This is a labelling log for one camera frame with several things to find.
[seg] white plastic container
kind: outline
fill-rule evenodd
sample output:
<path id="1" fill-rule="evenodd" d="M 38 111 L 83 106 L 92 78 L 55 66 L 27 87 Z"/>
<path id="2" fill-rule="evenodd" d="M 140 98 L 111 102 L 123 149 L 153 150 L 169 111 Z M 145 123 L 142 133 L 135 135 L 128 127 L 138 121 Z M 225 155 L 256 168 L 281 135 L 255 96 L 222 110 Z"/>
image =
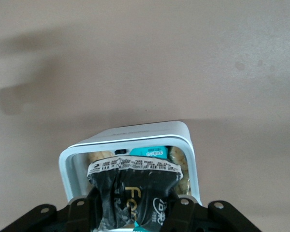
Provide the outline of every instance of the white plastic container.
<path id="1" fill-rule="evenodd" d="M 188 163 L 191 195 L 201 204 L 196 160 L 188 127 L 180 121 L 159 122 L 105 130 L 64 150 L 59 169 L 68 201 L 89 193 L 88 152 L 132 150 L 138 147 L 177 146 Z"/>

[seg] white label strip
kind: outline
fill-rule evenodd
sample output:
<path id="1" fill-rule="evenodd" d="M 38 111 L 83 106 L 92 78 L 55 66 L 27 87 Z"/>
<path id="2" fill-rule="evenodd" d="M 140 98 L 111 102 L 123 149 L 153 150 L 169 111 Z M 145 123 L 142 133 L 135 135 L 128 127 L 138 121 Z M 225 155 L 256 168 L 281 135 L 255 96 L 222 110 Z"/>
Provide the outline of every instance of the white label strip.
<path id="1" fill-rule="evenodd" d="M 171 163 L 167 160 L 161 160 L 153 157 L 142 156 L 117 156 L 106 159 L 97 160 L 88 167 L 87 176 L 93 173 L 99 173 L 111 169 L 134 169 L 134 170 L 159 170 L 180 173 L 183 177 L 179 165 Z"/>

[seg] snack package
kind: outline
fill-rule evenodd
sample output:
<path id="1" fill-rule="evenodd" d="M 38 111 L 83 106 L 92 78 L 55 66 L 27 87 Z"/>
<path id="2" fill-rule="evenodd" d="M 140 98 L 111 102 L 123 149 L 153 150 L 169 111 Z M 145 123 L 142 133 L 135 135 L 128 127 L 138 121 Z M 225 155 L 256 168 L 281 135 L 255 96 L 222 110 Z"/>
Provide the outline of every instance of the snack package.
<path id="1" fill-rule="evenodd" d="M 115 156 L 111 151 L 95 151 L 88 154 L 90 163 Z"/>
<path id="2" fill-rule="evenodd" d="M 179 184 L 175 187 L 175 191 L 178 195 L 185 194 L 191 195 L 190 179 L 188 172 L 188 164 L 184 152 L 176 146 L 172 146 L 169 152 L 169 159 L 180 166 L 183 178 L 179 181 Z"/>
<path id="3" fill-rule="evenodd" d="M 102 199 L 100 230 L 137 222 L 147 231 L 159 231 L 183 174 L 166 159 L 119 156 L 91 163 L 87 177 Z"/>

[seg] black snack wrapper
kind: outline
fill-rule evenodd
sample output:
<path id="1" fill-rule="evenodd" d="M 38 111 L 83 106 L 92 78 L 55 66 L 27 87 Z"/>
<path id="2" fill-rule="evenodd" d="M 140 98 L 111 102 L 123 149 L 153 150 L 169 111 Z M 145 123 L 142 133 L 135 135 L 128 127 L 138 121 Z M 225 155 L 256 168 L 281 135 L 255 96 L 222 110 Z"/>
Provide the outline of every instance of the black snack wrapper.
<path id="1" fill-rule="evenodd" d="M 179 165 L 166 159 L 120 156 L 90 164 L 87 177 L 100 192 L 103 218 L 99 229 L 109 230 L 137 222 L 159 231 L 183 177 Z"/>

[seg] beige floor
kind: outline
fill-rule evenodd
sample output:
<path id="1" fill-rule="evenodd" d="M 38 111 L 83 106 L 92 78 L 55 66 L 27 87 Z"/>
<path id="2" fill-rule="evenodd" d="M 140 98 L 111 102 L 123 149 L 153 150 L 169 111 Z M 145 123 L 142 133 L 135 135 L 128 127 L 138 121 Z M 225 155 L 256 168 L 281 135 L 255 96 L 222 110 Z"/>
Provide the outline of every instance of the beige floor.
<path id="1" fill-rule="evenodd" d="M 67 203 L 69 145 L 175 119 L 205 205 L 290 231 L 290 0 L 0 0 L 0 229 Z"/>

